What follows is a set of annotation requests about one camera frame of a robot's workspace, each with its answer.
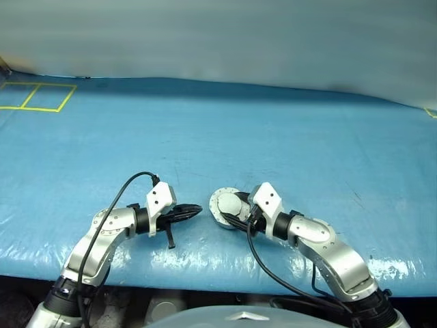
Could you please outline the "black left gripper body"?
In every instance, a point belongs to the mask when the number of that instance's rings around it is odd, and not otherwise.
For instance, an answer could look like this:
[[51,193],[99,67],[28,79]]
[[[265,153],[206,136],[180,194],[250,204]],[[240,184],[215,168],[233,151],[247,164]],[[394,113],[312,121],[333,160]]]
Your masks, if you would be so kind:
[[175,220],[175,216],[177,215],[178,210],[176,208],[173,208],[170,210],[167,214],[161,215],[158,218],[158,229],[160,231],[165,231],[167,240],[168,240],[168,248],[174,249],[175,248],[175,242],[173,239],[173,235],[171,232],[171,224]]

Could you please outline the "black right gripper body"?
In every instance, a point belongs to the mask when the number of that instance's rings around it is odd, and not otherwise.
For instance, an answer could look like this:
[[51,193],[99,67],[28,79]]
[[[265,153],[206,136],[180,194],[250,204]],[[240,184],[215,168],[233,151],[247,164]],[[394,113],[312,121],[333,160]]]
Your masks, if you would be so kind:
[[248,225],[250,234],[265,233],[265,218],[262,209],[257,204],[251,208]]

